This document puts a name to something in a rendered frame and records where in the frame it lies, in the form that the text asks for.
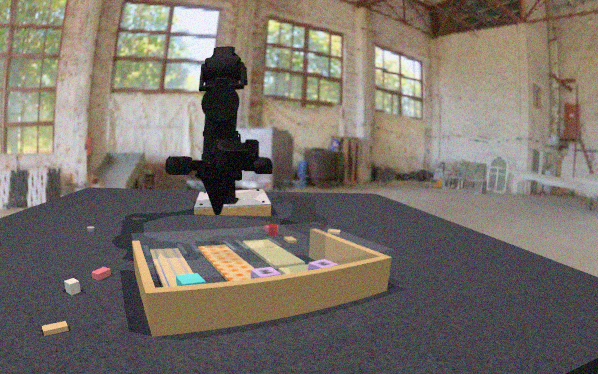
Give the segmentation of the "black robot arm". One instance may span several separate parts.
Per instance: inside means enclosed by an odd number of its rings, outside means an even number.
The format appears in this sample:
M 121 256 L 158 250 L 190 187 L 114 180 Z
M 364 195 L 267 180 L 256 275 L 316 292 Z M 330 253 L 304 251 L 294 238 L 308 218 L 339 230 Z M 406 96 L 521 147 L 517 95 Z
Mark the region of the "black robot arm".
M 205 125 L 237 125 L 240 98 L 235 90 L 244 89 L 244 85 L 248 85 L 248 78 L 247 68 L 234 52 L 235 47 L 232 46 L 216 47 L 213 55 L 201 64 L 198 88 L 199 91 L 206 91 L 201 101 Z M 239 175 L 242 176 L 242 170 L 247 168 L 247 161 L 257 161 L 259 152 L 259 141 L 256 139 L 242 142 L 238 133 L 233 133 L 231 140 L 215 136 L 209 146 L 208 162 L 216 164 L 217 169 L 222 171 L 238 168 Z M 238 200 L 239 198 L 235 198 L 234 182 L 224 204 L 233 205 Z

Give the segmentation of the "white cube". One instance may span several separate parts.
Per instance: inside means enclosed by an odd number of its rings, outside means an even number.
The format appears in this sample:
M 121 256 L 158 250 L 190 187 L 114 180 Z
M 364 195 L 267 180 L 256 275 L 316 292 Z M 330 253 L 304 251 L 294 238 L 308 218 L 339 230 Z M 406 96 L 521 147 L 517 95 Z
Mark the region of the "white cube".
M 68 279 L 67 281 L 65 280 L 64 285 L 66 292 L 71 295 L 81 292 L 79 281 L 74 278 L 71 278 L 70 280 Z

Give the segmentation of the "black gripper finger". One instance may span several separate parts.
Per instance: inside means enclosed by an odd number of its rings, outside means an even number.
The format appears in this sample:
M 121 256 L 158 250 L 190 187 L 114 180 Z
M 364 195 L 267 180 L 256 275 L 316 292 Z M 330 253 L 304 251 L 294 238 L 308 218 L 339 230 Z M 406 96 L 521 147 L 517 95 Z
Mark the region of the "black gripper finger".
M 210 199 L 215 215 L 218 215 L 219 203 L 218 203 L 218 181 L 219 176 L 204 176 L 201 177 L 195 174 L 196 178 L 200 178 L 204 184 L 204 188 Z
M 237 179 L 241 179 L 242 176 L 240 175 L 223 175 L 221 173 L 217 173 L 217 176 L 219 176 L 219 181 L 218 181 L 218 203 L 219 203 L 219 209 L 218 209 L 218 215 L 221 214 L 222 212 L 222 206 L 226 200 L 226 197 L 228 195 L 229 190 L 231 189 L 233 183 L 237 180 Z

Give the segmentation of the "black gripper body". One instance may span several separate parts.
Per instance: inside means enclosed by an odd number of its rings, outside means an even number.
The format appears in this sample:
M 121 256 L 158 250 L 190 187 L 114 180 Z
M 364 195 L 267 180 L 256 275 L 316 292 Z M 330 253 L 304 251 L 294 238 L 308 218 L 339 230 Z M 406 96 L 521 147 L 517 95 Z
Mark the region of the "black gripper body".
M 231 140 L 233 133 L 238 133 L 236 125 L 204 125 L 203 154 L 201 154 L 203 160 L 194 161 L 192 157 L 188 156 L 168 157 L 166 172 L 169 175 L 189 175 L 192 171 L 197 171 L 201 177 L 215 176 L 215 171 L 221 171 L 223 175 L 239 175 L 240 170 L 238 168 L 229 168 L 222 171 L 217 169 L 216 164 L 208 164 L 208 150 L 212 137 L 221 136 L 221 139 Z M 256 174 L 272 174 L 272 166 L 270 158 L 259 156 L 257 161 L 247 161 L 247 168 L 244 171 L 255 171 Z

